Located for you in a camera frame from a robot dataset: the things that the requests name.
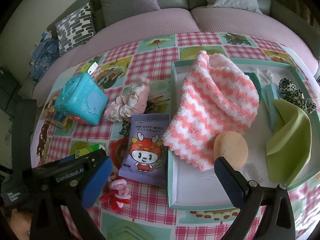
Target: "wet wipes packet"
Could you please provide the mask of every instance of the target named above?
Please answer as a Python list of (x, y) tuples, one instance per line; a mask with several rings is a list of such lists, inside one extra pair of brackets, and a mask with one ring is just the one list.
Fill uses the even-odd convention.
[(162, 135), (169, 126), (169, 114), (133, 114), (128, 155), (119, 176), (147, 184), (167, 184), (168, 148)]

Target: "fuzzy towel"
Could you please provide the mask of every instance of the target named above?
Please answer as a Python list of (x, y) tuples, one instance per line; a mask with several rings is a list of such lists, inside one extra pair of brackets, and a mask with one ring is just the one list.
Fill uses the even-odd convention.
[(252, 81), (222, 54), (200, 51), (183, 81), (181, 102), (162, 136), (165, 146), (201, 171), (213, 168), (213, 142), (223, 131), (243, 134), (259, 107)]

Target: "cartoon face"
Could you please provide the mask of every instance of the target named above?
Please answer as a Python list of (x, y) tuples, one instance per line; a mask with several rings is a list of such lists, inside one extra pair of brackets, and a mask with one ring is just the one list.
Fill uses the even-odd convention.
[(130, 154), (132, 158), (144, 164), (152, 164), (162, 158), (164, 154), (163, 141), (158, 141), (159, 135), (153, 136), (152, 139), (144, 138), (139, 132), (138, 139), (132, 137), (130, 145)]

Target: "pink sofa cover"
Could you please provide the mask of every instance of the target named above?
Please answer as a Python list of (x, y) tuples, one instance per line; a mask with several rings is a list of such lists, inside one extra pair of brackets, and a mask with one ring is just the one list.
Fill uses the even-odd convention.
[(36, 85), (33, 99), (37, 100), (37, 106), (44, 105), (54, 81), (62, 72), (109, 49), (150, 37), (199, 31), (190, 12), (181, 8), (162, 9), (124, 19), (57, 59)]
[(291, 48), (314, 75), (318, 61), (304, 41), (277, 20), (246, 10), (198, 7), (191, 11), (203, 32), (232, 32), (279, 42)]

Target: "plaid tablecloth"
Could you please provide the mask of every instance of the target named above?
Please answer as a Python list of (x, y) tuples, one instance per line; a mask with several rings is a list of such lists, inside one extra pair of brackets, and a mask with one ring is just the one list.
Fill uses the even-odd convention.
[[(97, 62), (99, 67), (92, 77), (108, 97), (108, 104), (135, 83), (138, 75), (144, 75), (152, 80), (149, 100), (161, 106), (153, 109), (153, 112), (168, 113), (172, 62), (193, 59), (200, 50), (206, 50), (208, 54), (222, 53), (230, 58), (282, 62), (299, 69), (276, 42), (233, 33), (184, 33), (154, 37), (106, 51), (79, 64), (73, 72), (69, 71), (68, 75), (76, 75), (85, 64)], [(304, 78), (303, 83), (320, 111), (318, 96), (304, 74), (300, 73), (300, 76)], [(55, 94), (57, 92), (52, 91), (50, 97)], [(39, 142), (42, 141), (43, 145), (40, 143), (38, 148), (41, 150), (31, 154), (41, 157), (40, 163), (46, 163), (67, 157), (74, 154), (76, 149), (96, 143), (105, 145), (110, 151), (112, 145), (123, 138), (126, 131), (128, 125), (112, 123), (103, 117), (97, 126), (71, 123), (65, 130), (50, 126), (40, 135)], [(97, 201), (87, 210), (106, 238), (219, 240), (239, 213), (235, 208), (203, 212), (173, 210), (168, 207), (166, 188), (130, 179), (127, 181), (132, 195), (130, 205), (125, 205), (119, 212), (113, 212), (108, 203), (101, 204)], [(289, 195), (298, 238), (320, 219), (320, 175), (289, 191)], [(264, 208), (261, 208), (258, 212), (246, 239), (253, 238), (263, 211)], [(80, 239), (66, 207), (63, 207), (63, 212), (71, 232)]]

